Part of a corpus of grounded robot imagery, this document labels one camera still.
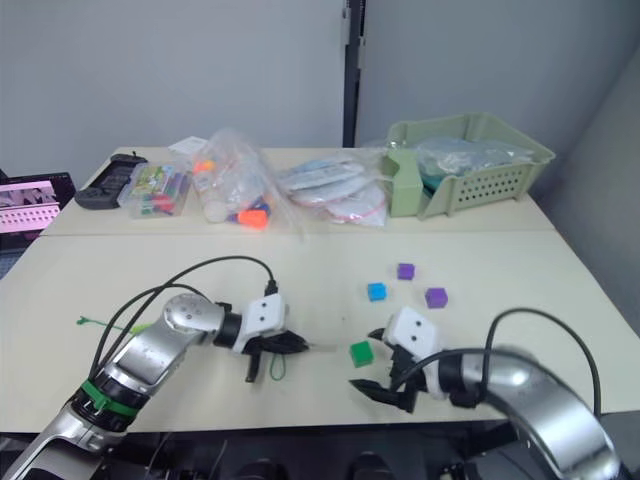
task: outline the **small cube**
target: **small cube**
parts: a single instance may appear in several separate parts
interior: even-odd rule
[[[379,302],[387,298],[387,287],[384,283],[370,283],[367,285],[367,293],[370,301]]]
[[[444,288],[429,288],[424,297],[429,308],[444,308],[449,301],[447,291]]]
[[[398,264],[398,280],[413,280],[416,274],[416,266],[413,263]]]
[[[351,360],[353,360],[353,366],[356,368],[364,367],[373,363],[373,350],[369,342],[366,340],[360,343],[354,343],[349,347],[349,353],[351,353]]]

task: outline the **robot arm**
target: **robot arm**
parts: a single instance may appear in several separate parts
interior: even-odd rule
[[[179,366],[192,345],[213,342],[251,356],[247,381],[259,367],[262,351],[295,353],[308,348],[285,330],[285,304],[279,294],[253,301],[244,315],[231,306],[194,294],[178,295],[161,317],[134,336],[86,380],[53,421],[18,457],[3,480],[28,479],[31,470],[54,478],[86,480],[102,456],[126,435],[138,412]]]
[[[404,308],[384,330],[370,335],[393,350],[391,377],[442,350],[435,325]],[[457,399],[477,391],[482,379],[483,355],[447,357],[433,362],[411,378],[402,392],[371,380],[352,380],[369,398],[413,412],[419,391],[437,399]],[[542,370],[515,359],[492,356],[485,401],[504,413],[518,431],[541,452],[561,479],[614,478],[620,460],[613,443],[584,402]]]

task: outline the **table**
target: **table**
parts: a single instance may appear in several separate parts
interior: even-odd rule
[[[100,327],[77,326],[80,315],[107,320],[139,291],[207,257],[242,253],[273,268],[290,304],[289,326],[319,345],[290,357],[273,382],[244,383],[248,359],[221,348],[194,348],[143,409],[132,431],[213,430],[279,426],[444,422],[500,418],[487,408],[464,410],[420,395],[414,415],[374,403],[347,382],[384,382],[390,350],[354,369],[348,345],[384,326],[403,305],[438,324],[452,347],[478,346],[498,312],[543,308],[576,329],[602,377],[604,412],[640,408],[640,340],[555,231],[312,233],[296,235],[127,234],[39,238],[0,282],[0,431],[41,430],[87,374]],[[398,262],[417,265],[413,282],[394,280]],[[236,307],[261,295],[265,275],[251,264],[219,264],[185,281]],[[389,298],[370,303],[366,284],[382,281]],[[450,303],[427,310],[427,286],[444,286]],[[170,294],[163,294],[167,299]],[[155,320],[163,302],[142,319]],[[533,352],[591,402],[591,380],[579,348],[557,327],[520,316],[497,342]]]
[[[135,150],[138,155],[147,158],[150,162],[162,162],[171,159],[170,153],[166,148],[132,147],[120,148],[117,152],[131,153],[132,150]],[[336,150],[329,148],[270,148],[265,149],[265,154],[275,169],[283,169],[331,154]],[[325,221],[315,221],[308,215],[302,215],[301,220],[303,229],[311,233],[378,233],[376,229],[357,225],[333,225]],[[394,218],[390,219],[385,230],[395,233],[553,231],[554,227],[535,202],[529,196],[526,196],[519,202],[507,200],[472,210],[456,212],[453,217],[440,215],[425,222],[418,222],[415,218]],[[276,224],[270,227],[271,234],[290,231],[291,228],[283,224]],[[75,201],[72,201],[58,215],[56,221],[44,231],[43,235],[226,235],[239,233],[262,235],[260,232],[233,224],[208,223],[202,215],[199,201],[192,189],[187,197],[182,215],[176,218],[156,218],[140,221],[129,218],[127,212],[121,209],[106,210],[96,214],[96,212],[81,208]]]

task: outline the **white wall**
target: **white wall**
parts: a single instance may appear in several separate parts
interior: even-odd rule
[[[542,203],[640,334],[640,49]]]
[[[121,145],[235,126],[342,140],[342,0],[0,0],[0,166],[82,183]]]
[[[639,40],[637,0],[368,0],[359,140],[487,111],[566,154]]]

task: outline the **green cube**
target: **green cube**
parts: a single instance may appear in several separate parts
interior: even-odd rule
[[[369,342],[366,340],[360,343],[354,343],[349,347],[351,353],[351,360],[356,368],[364,367],[373,363],[373,350]]]

